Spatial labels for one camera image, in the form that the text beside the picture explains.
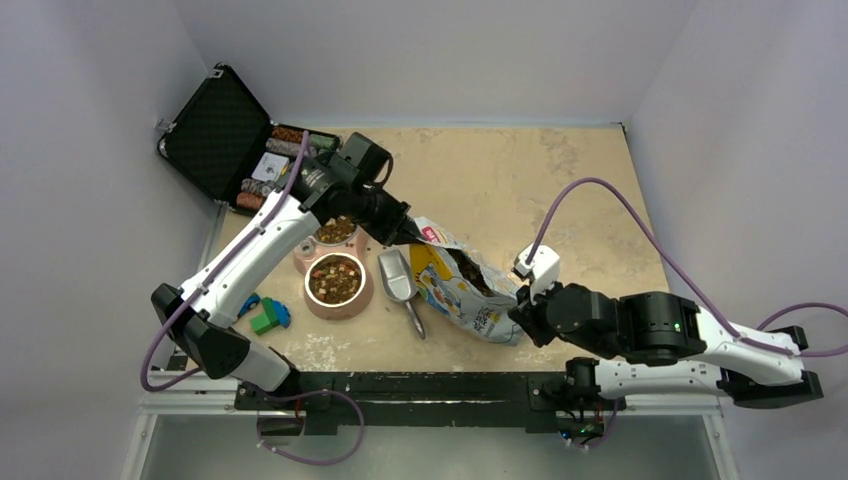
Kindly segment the pet food bag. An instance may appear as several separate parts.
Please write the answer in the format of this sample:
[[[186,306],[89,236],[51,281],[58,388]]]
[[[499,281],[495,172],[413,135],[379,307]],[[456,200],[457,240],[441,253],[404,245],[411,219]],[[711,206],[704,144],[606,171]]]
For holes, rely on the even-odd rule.
[[[409,262],[426,303],[480,340],[517,345],[524,331],[508,316],[517,306],[517,284],[432,220],[414,223],[423,242],[409,246]]]

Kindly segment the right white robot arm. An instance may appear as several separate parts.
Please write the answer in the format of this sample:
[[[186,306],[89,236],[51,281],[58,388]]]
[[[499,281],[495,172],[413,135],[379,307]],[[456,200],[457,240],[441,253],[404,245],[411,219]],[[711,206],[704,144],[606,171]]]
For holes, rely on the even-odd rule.
[[[578,284],[517,294],[510,319],[537,347],[553,340],[587,351],[565,364],[556,392],[568,406],[613,404],[628,395],[706,394],[748,409],[786,408],[823,397],[804,367],[800,327],[723,327],[683,297],[648,292],[608,298]]]

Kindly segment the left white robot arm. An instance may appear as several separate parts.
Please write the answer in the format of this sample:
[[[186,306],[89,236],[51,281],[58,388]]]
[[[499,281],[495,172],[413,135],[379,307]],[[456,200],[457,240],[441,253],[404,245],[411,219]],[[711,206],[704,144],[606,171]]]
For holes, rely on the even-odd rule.
[[[384,188],[392,169],[392,155],[360,133],[336,152],[314,158],[298,153],[260,210],[213,260],[180,286],[163,283],[152,293],[161,327],[143,360],[143,389],[173,386],[148,378],[156,348],[169,339],[209,378],[248,383],[275,409],[292,405],[298,370],[284,355],[236,332],[236,315],[277,264],[332,218],[350,218],[383,246],[422,242],[409,204]]]

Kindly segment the metal food scoop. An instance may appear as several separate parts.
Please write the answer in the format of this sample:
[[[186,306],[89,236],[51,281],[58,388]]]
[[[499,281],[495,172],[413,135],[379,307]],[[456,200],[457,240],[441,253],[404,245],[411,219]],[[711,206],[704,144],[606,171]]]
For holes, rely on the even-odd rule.
[[[424,340],[424,325],[412,304],[418,288],[406,258],[400,250],[386,250],[378,255],[377,264],[386,296],[405,307],[417,336]]]

